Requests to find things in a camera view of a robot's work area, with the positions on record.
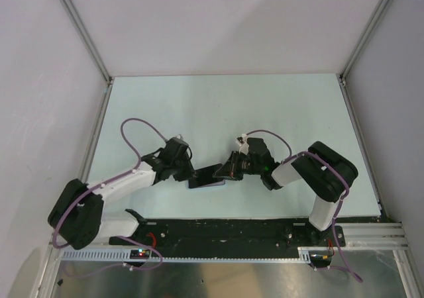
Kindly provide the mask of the black phone with red edge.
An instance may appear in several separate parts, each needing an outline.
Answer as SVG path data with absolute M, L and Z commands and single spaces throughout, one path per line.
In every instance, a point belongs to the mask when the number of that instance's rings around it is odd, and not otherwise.
M 222 166 L 222 164 L 215 164 L 212 166 L 207 166 L 201 169 L 198 169 L 195 171 L 195 177 L 203 177 L 203 176 L 213 176 L 214 172 L 216 170 L 218 170 L 220 167 Z

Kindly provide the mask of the translucent blue phone case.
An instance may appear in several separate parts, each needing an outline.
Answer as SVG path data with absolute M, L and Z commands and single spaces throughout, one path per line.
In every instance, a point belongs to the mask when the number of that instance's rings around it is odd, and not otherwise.
M 224 185 L 225 179 L 213 176 L 199 176 L 191 178 L 187 182 L 188 189 L 200 189 L 206 187 L 213 187 L 217 185 Z

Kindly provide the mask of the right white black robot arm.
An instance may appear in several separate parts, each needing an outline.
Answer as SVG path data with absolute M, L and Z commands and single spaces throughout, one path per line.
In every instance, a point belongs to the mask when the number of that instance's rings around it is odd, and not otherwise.
M 216 178 L 241 181 L 257 175 L 272 191 L 303 180 L 315 193 L 306 229 L 307 240 L 316 246 L 330 237 L 329 227 L 336 219 L 342 200 L 358 177 L 356 166 L 320 141 L 283 162 L 272 157 L 265 141 L 244 135 L 237 138 L 238 150 L 213 174 Z

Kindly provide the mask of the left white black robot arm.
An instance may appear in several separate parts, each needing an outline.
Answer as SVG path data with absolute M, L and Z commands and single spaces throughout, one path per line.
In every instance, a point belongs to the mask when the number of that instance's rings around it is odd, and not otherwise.
M 60 247 L 58 236 L 64 239 L 64 246 L 75 250 L 116 236 L 124 236 L 132 244 L 142 243 L 147 235 L 144 218 L 132 209 L 105 213 L 106 205 L 170 177 L 178 182 L 195 177 L 191 157 L 189 144 L 172 137 L 163 148 L 139 156 L 135 167 L 115 177 L 94 185 L 79 179 L 69 181 L 47 219 L 54 230 L 54 247 Z

